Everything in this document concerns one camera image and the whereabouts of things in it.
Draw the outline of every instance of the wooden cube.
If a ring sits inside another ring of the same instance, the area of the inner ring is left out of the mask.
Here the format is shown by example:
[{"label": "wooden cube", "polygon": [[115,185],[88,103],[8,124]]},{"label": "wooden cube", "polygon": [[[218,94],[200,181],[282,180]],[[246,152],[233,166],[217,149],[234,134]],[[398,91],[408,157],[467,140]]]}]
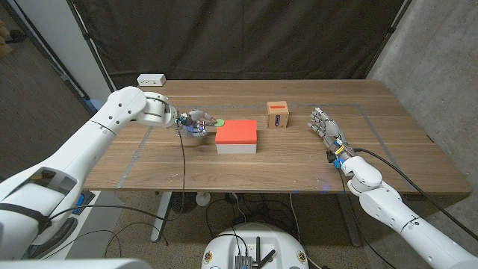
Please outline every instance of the wooden cube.
[{"label": "wooden cube", "polygon": [[271,129],[287,127],[289,108],[286,101],[267,102],[267,127]]}]

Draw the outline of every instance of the black backdrop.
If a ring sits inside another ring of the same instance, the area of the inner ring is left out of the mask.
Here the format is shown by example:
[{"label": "black backdrop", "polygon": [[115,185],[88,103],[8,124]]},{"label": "black backdrop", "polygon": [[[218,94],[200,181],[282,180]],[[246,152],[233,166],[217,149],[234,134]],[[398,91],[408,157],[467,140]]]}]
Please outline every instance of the black backdrop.
[{"label": "black backdrop", "polygon": [[118,88],[167,79],[364,78],[403,0],[75,0]]}]

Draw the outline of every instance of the robotic arm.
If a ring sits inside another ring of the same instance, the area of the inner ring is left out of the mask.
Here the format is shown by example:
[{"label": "robotic arm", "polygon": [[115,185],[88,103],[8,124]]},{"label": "robotic arm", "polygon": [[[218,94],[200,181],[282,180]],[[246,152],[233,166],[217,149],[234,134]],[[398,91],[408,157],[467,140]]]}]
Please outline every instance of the robotic arm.
[{"label": "robotic arm", "polygon": [[433,268],[475,268],[478,258],[460,247],[402,202],[398,192],[382,181],[382,174],[357,156],[338,124],[320,108],[311,114],[308,126],[317,132],[329,149],[327,158],[345,176],[347,186],[359,197],[370,216],[401,235]]},{"label": "robotic arm", "polygon": [[53,220],[47,216],[76,204],[89,173],[130,120],[164,128],[174,125],[189,137],[206,134],[201,118],[215,121],[202,111],[178,115],[167,97],[125,87],[112,93],[52,156],[2,182],[0,260],[20,259],[30,244],[45,243],[61,228],[69,213]]}]

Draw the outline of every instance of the wooden table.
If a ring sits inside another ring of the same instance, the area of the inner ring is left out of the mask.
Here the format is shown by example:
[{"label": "wooden table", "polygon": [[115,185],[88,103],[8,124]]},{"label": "wooden table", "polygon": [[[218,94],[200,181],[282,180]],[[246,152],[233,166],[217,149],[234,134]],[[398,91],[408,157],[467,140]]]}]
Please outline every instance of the wooden table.
[{"label": "wooden table", "polygon": [[[467,194],[471,186],[426,136],[385,85],[345,81],[168,81],[142,90],[164,94],[180,112],[199,108],[224,120],[257,120],[254,155],[218,155],[214,128],[199,139],[184,139],[186,191],[343,191],[326,147],[308,128],[316,106],[335,119],[352,147],[374,151],[397,164],[430,194]],[[266,102],[288,103],[286,129],[266,129]],[[400,193],[414,189],[382,162],[359,153]],[[180,191],[182,154],[170,129],[129,123],[103,155],[85,188],[90,190]]]}]

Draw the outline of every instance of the wall outlet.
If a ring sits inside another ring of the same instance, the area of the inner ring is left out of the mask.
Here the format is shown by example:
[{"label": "wall outlet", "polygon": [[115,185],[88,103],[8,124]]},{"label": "wall outlet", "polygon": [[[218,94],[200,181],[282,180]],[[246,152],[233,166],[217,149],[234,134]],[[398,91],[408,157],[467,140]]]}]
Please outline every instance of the wall outlet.
[{"label": "wall outlet", "polygon": [[166,77],[164,74],[141,74],[136,80],[140,86],[163,86]]}]

